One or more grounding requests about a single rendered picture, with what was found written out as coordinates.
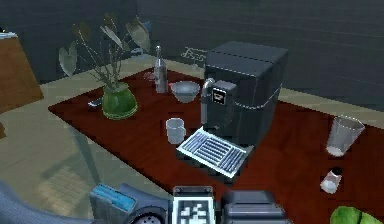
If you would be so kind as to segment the clear drinking glass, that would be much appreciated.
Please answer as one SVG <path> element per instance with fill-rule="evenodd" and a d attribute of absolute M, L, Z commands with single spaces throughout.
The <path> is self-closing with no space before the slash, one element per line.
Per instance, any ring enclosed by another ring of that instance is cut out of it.
<path fill-rule="evenodd" d="M 336 116 L 326 144 L 327 152 L 332 156 L 342 157 L 364 129 L 365 125 L 356 118 Z"/>

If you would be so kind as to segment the house plant in green pot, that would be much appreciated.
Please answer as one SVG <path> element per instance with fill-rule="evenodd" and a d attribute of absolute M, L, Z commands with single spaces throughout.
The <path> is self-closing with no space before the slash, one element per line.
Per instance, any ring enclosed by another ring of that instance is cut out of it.
<path fill-rule="evenodd" d="M 120 35 L 116 15 L 106 13 L 100 26 L 98 50 L 89 43 L 89 26 L 81 22 L 72 26 L 76 40 L 68 48 L 61 47 L 58 51 L 60 67 L 67 76 L 75 73 L 78 60 L 90 66 L 90 74 L 103 84 L 103 115 L 111 120 L 131 117 L 138 109 L 137 100 L 129 85 L 120 80 L 123 56 L 131 52 L 133 44 L 144 52 L 149 53 L 151 50 L 150 32 L 138 16 L 127 22 L 125 29 L 126 33 Z"/>

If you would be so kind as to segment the green leafy vegetable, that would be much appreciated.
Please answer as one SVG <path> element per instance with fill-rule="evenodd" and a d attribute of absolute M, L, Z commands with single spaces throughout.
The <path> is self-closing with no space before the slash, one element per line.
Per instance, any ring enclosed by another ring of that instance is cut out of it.
<path fill-rule="evenodd" d="M 339 206 L 331 214 L 330 224 L 384 224 L 372 215 L 349 206 Z"/>

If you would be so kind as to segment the grey bowl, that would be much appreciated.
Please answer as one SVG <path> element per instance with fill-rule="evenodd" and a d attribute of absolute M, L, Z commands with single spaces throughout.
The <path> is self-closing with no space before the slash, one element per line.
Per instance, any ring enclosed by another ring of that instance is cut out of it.
<path fill-rule="evenodd" d="M 171 91 L 181 103 L 192 102 L 200 91 L 200 86 L 193 81 L 179 81 L 171 85 Z"/>

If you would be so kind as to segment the dark red table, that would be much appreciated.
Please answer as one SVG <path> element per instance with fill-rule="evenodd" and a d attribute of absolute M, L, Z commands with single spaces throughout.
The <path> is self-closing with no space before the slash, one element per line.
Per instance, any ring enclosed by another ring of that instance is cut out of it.
<path fill-rule="evenodd" d="M 210 185 L 217 195 L 229 185 L 205 168 L 177 158 L 166 137 L 165 122 L 180 117 L 188 132 L 200 126 L 200 102 L 183 104 L 159 94 L 141 73 L 126 78 L 138 111 L 114 121 L 88 103 L 101 96 L 92 90 L 50 106 L 50 112 L 85 134 L 167 192 L 177 185 Z M 294 224 L 329 224 L 341 205 L 360 209 L 384 222 L 384 130 L 367 127 L 347 153 L 330 156 L 327 143 L 332 116 L 279 102 L 269 132 L 232 185 L 235 190 L 269 190 Z M 334 194 L 320 183 L 331 168 L 343 169 Z"/>

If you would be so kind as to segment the grey mug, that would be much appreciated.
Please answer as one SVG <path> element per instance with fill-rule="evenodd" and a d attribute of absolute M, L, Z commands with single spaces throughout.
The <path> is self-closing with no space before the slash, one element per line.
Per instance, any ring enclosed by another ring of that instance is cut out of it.
<path fill-rule="evenodd" d="M 171 144 L 180 144 L 184 141 L 186 129 L 184 121 L 181 118 L 170 118 L 166 121 L 166 132 L 168 142 Z"/>

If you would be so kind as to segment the black coffee machine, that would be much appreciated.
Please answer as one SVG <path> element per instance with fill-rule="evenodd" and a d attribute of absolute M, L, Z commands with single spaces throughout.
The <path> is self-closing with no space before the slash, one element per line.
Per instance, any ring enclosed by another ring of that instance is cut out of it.
<path fill-rule="evenodd" d="M 268 133 L 288 51 L 230 41 L 207 52 L 201 127 L 176 152 L 233 179 Z"/>

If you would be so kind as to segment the grey box with blue top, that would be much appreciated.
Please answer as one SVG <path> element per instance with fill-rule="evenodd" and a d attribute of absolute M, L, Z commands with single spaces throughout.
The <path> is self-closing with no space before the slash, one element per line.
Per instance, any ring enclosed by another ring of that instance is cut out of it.
<path fill-rule="evenodd" d="M 93 216 L 103 224 L 124 224 L 137 201 L 108 185 L 99 183 L 89 193 Z"/>

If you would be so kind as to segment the clear glass bottle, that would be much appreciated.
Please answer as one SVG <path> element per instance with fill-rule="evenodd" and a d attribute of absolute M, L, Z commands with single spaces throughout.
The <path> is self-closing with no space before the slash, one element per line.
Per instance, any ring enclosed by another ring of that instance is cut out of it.
<path fill-rule="evenodd" d="M 156 47 L 156 61 L 154 66 L 155 85 L 157 93 L 166 93 L 168 91 L 167 67 L 162 58 L 162 48 Z"/>

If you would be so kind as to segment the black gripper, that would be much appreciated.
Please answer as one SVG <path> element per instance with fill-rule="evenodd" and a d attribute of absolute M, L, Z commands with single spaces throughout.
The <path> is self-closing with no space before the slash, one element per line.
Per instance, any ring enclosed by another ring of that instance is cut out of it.
<path fill-rule="evenodd" d="M 168 211 L 157 206 L 142 207 L 129 215 L 127 224 L 169 224 Z"/>

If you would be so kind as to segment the white salt shaker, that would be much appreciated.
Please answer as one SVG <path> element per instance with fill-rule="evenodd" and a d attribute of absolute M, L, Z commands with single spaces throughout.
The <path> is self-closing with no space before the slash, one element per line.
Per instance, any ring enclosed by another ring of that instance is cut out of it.
<path fill-rule="evenodd" d="M 321 189 L 328 194 L 334 194 L 342 179 L 342 173 L 343 169 L 341 167 L 335 166 L 331 168 L 320 183 Z"/>

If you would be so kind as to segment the brown wooden cupboard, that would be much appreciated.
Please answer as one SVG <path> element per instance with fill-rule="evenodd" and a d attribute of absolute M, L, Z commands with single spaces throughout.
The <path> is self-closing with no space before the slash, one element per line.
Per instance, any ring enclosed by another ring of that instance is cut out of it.
<path fill-rule="evenodd" d="M 44 98 L 15 33 L 0 33 L 0 114 Z"/>

